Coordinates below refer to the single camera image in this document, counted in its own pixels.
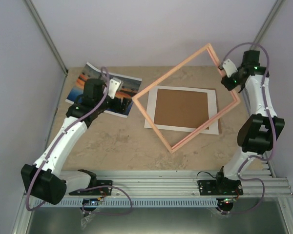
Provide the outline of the sunset landscape photo print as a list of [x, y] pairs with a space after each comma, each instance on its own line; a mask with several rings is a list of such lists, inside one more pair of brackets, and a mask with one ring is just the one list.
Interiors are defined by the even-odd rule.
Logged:
[[[110, 107], [105, 110], [105, 113], [126, 118], [129, 115], [129, 112], [133, 105], [132, 97], [137, 94], [142, 83], [142, 79], [116, 73], [110, 73], [109, 75], [110, 79], [116, 78], [121, 80], [122, 86], [115, 94], [115, 98], [118, 98], [120, 101], [117, 102], [115, 107]], [[83, 93], [84, 83], [89, 78], [101, 78], [101, 71], [100, 69], [96, 68], [88, 62], [81, 71], [73, 88], [69, 92], [65, 100], [67, 103], [72, 104], [77, 96]]]

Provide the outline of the pink wooden picture frame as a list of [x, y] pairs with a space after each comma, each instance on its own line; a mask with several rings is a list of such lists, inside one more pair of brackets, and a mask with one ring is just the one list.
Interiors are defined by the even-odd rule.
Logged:
[[177, 86], [162, 85], [204, 52], [209, 54], [218, 76], [204, 75], [203, 78], [208, 84], [219, 83], [225, 71], [220, 69], [220, 60], [208, 43], [160, 77], [144, 79], [143, 89], [132, 97], [144, 118], [137, 129], [152, 129], [170, 153], [175, 153], [200, 133], [218, 135], [220, 119], [241, 102], [238, 93], [232, 90], [228, 92], [230, 102], [220, 109], [220, 92], [216, 88], [204, 88], [198, 76], [190, 84], [187, 84], [189, 78], [178, 78]]

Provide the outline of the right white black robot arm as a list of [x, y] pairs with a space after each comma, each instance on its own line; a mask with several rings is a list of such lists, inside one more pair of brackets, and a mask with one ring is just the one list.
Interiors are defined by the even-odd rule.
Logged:
[[245, 51], [242, 63], [235, 67], [231, 60], [225, 60], [220, 67], [226, 72], [221, 83], [229, 90], [240, 86], [249, 96], [251, 115], [237, 135], [238, 150], [233, 158], [216, 175], [215, 191], [221, 195], [241, 194], [242, 172], [255, 159], [273, 149], [281, 134], [285, 121], [278, 118], [270, 98], [269, 73], [259, 63], [260, 52]]

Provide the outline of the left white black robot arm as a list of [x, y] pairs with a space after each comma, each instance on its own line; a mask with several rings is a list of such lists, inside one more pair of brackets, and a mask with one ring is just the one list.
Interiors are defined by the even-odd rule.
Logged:
[[95, 173], [79, 169], [63, 174], [62, 168], [74, 145], [98, 115], [120, 102], [115, 96], [122, 84], [117, 78], [90, 78], [85, 82], [83, 93], [68, 108], [62, 127], [48, 148], [34, 164], [25, 164], [21, 169], [27, 199], [33, 196], [56, 205], [69, 193], [96, 192], [100, 184]]

